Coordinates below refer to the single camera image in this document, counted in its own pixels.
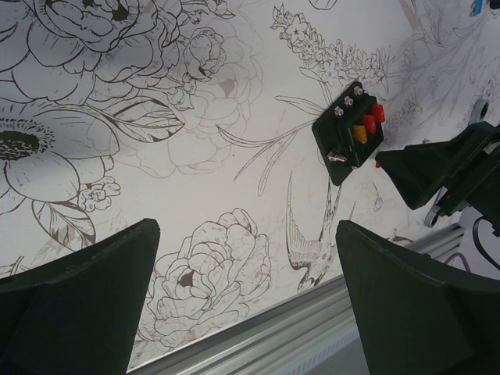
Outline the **orange blade fuse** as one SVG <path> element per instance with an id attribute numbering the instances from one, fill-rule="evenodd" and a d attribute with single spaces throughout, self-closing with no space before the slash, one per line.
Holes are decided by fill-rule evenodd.
<path id="1" fill-rule="evenodd" d="M 365 145 L 368 142 L 366 128 L 363 125 L 355 124 L 352 126 L 354 138 L 361 144 Z"/>

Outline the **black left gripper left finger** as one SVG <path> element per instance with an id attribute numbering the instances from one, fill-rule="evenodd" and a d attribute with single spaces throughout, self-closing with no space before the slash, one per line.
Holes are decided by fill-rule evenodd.
<path id="1" fill-rule="evenodd" d="M 159 247 L 143 219 L 1 280 L 3 374 L 125 374 Z"/>

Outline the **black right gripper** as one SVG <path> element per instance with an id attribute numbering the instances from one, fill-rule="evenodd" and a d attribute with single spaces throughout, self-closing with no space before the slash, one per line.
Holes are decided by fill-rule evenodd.
<path id="1" fill-rule="evenodd" d="M 472 206 L 486 219 L 499 218 L 498 126 L 474 123 L 449 141 L 379 152 L 376 161 L 410 209 L 445 187 L 433 205 L 435 217 Z"/>

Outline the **black fuse box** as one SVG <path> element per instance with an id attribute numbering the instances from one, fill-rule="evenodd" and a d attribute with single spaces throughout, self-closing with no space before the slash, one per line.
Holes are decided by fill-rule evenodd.
<path id="1" fill-rule="evenodd" d="M 335 186 L 361 167 L 384 140 L 383 123 L 378 122 L 375 134 L 367 132 L 365 145 L 353 136 L 352 126 L 363 125 L 363 114 L 372 115 L 372 104 L 380 103 L 361 82 L 354 81 L 312 125 L 312 134 Z"/>

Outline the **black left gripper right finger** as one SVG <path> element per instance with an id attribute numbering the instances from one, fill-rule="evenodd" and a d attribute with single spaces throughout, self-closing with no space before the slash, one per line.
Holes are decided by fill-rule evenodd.
<path id="1" fill-rule="evenodd" d="M 336 242 L 371 374 L 497 374 L 499 282 L 342 220 Z"/>

